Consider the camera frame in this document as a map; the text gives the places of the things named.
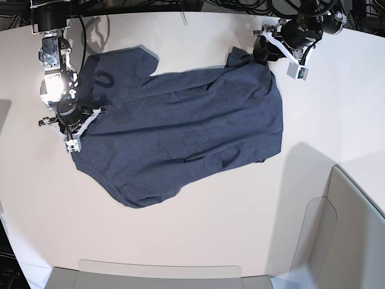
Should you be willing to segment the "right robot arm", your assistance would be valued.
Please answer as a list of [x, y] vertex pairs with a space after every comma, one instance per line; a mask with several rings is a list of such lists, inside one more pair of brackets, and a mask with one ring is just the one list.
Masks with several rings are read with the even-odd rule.
[[33, 34], [42, 36], [38, 59], [44, 69], [40, 99], [55, 113], [53, 119], [43, 123], [59, 123], [63, 134], [72, 138], [82, 125], [83, 112], [76, 103], [78, 70], [72, 65], [72, 47], [65, 38], [65, 30], [72, 26], [71, 1], [31, 1], [31, 27]]

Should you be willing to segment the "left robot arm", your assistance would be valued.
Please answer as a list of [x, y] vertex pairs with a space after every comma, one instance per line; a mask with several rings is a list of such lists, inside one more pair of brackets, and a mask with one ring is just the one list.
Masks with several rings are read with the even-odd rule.
[[300, 1], [299, 6], [287, 1], [296, 14], [281, 13], [272, 1], [266, 3], [279, 20], [254, 32], [254, 61], [263, 65], [288, 58], [304, 66], [323, 34], [338, 34], [347, 22], [340, 1]]

